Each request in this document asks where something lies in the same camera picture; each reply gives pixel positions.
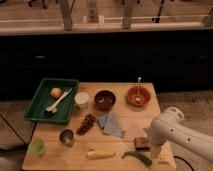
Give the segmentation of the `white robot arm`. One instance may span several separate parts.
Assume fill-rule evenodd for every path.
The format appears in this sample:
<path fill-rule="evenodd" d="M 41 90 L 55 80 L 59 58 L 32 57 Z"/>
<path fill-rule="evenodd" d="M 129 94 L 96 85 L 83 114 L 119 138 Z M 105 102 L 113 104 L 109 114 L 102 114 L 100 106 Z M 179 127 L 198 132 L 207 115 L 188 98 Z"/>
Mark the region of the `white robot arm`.
<path fill-rule="evenodd" d="M 176 107 L 168 107 L 152 119 L 147 128 L 152 146 L 161 147 L 170 140 L 213 162 L 213 136 L 182 126 L 184 114 Z"/>

